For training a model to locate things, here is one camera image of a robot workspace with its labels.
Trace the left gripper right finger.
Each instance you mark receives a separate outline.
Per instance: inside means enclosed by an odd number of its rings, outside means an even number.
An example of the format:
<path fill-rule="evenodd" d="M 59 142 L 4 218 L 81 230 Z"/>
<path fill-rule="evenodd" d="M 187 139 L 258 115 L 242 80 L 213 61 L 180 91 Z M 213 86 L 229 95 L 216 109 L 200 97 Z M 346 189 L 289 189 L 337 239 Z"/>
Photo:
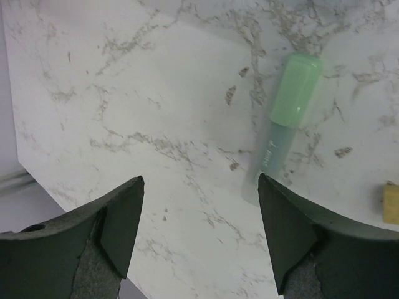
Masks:
<path fill-rule="evenodd" d="M 265 174 L 259 205 L 284 298 L 398 298 L 398 233 L 344 217 Z"/>

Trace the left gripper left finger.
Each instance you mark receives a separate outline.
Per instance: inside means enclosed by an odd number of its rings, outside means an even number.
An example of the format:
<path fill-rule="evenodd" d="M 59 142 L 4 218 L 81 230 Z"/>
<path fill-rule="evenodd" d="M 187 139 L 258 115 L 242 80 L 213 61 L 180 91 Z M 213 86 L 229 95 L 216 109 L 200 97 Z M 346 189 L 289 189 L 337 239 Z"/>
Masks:
<path fill-rule="evenodd" d="M 1 298 L 118 298 L 144 185 L 137 176 L 59 217 L 1 233 Z"/>

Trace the green highlighter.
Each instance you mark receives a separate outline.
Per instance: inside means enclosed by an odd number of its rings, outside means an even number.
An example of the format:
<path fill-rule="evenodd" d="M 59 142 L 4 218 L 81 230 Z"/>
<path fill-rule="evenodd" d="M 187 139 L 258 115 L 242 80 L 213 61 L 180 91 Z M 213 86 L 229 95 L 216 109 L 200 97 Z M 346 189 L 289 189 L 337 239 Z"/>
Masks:
<path fill-rule="evenodd" d="M 277 179 L 283 168 L 322 69 L 323 62 L 315 55 L 293 53 L 286 59 L 243 187 L 243 199 L 252 206 L 259 207 L 257 189 L 260 175 Z"/>

